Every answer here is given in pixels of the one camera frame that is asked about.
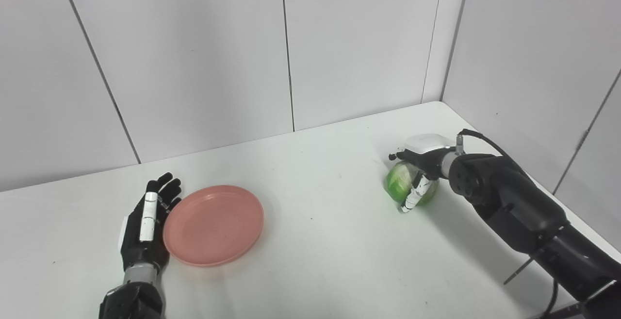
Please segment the white wall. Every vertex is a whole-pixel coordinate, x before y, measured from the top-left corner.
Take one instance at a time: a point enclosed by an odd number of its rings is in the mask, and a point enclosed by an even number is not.
[[[438,0],[286,0],[295,128],[421,102]]]
[[[0,190],[438,100],[461,3],[73,1],[89,40],[69,0],[0,2]]]
[[[67,0],[0,0],[0,191],[137,164]]]
[[[619,143],[621,86],[617,81],[556,192],[562,202],[617,250],[621,250]]]
[[[443,100],[554,190],[621,66],[621,0],[466,0]]]
[[[293,129],[282,0],[75,0],[143,162]]]

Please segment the table surface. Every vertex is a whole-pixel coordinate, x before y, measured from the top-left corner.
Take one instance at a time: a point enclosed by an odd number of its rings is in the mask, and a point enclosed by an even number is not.
[[[0,193],[0,308],[12,319],[96,318],[122,281],[118,233],[146,182],[171,171],[183,193],[232,184],[252,191],[265,226],[246,255],[215,268],[171,259],[167,319],[516,318],[541,312],[552,278],[506,246],[442,182],[402,214],[383,190],[388,154],[412,135],[452,138],[470,125],[431,102]],[[466,140],[468,152],[490,152]],[[621,255],[572,212],[612,257]],[[570,303],[561,291],[558,305]]]

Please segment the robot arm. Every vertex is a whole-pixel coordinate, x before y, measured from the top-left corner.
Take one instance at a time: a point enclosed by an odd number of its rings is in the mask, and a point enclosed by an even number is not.
[[[180,180],[166,173],[149,181],[147,192],[127,218],[121,256],[123,284],[106,293],[99,306],[99,319],[160,319],[163,297],[158,275],[168,264],[162,240],[164,222],[177,205]]]
[[[472,133],[462,131],[455,147],[425,153],[405,149],[390,159],[414,164],[428,179],[448,179],[451,189],[465,197],[503,241],[530,255],[581,303],[587,319],[618,318],[621,265],[577,231],[563,208],[508,155],[463,153],[461,135]]]

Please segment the pink plate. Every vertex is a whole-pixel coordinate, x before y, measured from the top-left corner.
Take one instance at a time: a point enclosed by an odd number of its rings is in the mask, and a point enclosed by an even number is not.
[[[217,185],[181,200],[164,224],[164,245],[180,261],[210,267],[233,261],[257,242],[261,202],[250,191]]]

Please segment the wire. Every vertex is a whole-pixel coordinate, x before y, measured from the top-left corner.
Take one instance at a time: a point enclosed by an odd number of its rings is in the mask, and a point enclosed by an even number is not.
[[[552,298],[550,299],[550,303],[548,304],[548,308],[545,309],[545,311],[542,313],[541,317],[539,317],[539,319],[547,319],[548,315],[550,315],[550,312],[552,312],[552,309],[554,308],[554,305],[556,305],[556,297],[558,296],[558,282],[556,281],[556,279],[554,280],[554,282],[552,283]]]
[[[485,135],[483,135],[480,132],[477,131],[473,131],[473,130],[469,130],[469,129],[463,129],[461,130],[461,132],[459,132],[458,134],[460,135],[469,135],[471,137],[475,137],[475,138],[479,138],[481,140],[483,140],[484,142],[486,142],[487,144],[490,144],[490,146],[492,146],[492,148],[494,148],[495,150],[497,150],[502,156],[508,158],[508,160],[510,160],[513,165],[515,166],[515,168],[517,168],[517,170],[526,178],[528,178],[528,180],[530,180],[530,182],[533,182],[533,180],[530,179],[530,177],[526,174],[526,172],[522,169],[521,166],[519,166],[517,164],[517,162],[515,162],[515,160],[513,160],[512,157],[510,157],[508,155],[508,153],[506,151],[503,150],[503,148],[501,148],[500,146],[498,146],[496,143],[494,143],[493,140],[487,138]]]

